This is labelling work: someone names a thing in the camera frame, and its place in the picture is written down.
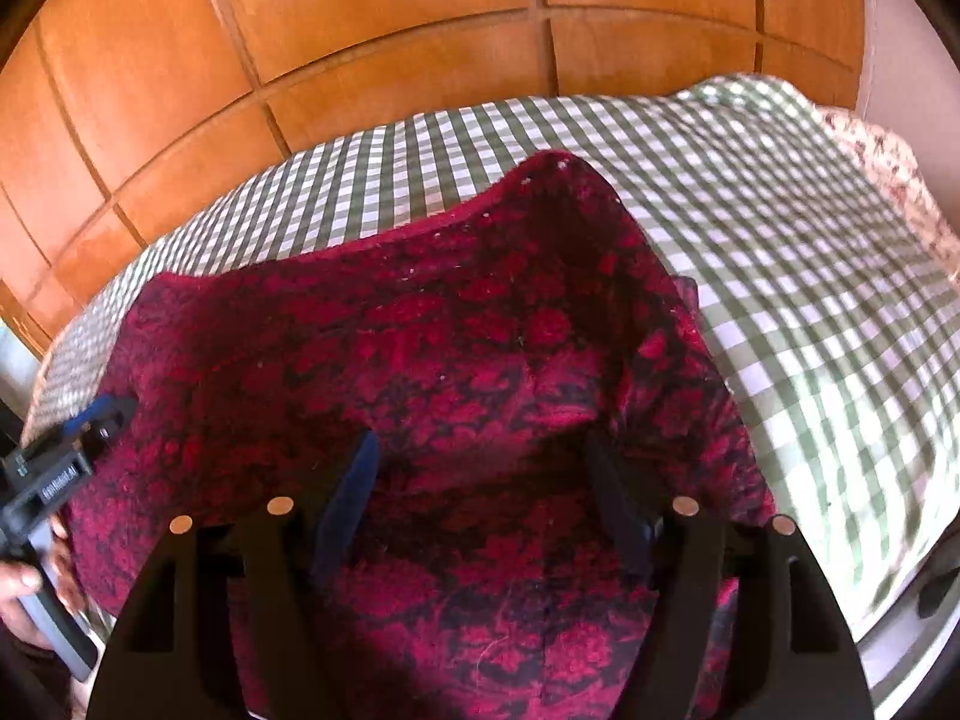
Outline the person's left hand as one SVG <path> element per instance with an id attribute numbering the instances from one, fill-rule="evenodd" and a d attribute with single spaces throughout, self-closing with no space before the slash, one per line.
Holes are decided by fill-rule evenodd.
<path id="1" fill-rule="evenodd" d="M 47 553 L 47 564 L 52 571 L 52 583 L 60 603 L 71 614 L 79 613 L 85 607 L 80 583 L 73 570 L 73 556 L 68 543 L 68 530 L 60 515 L 49 520 L 52 539 Z M 52 650 L 49 639 L 41 632 L 21 603 L 23 598 L 36 595 L 43 585 L 41 571 L 23 562 L 3 561 L 0 578 L 0 613 L 3 626 L 16 639 L 30 647 Z"/>

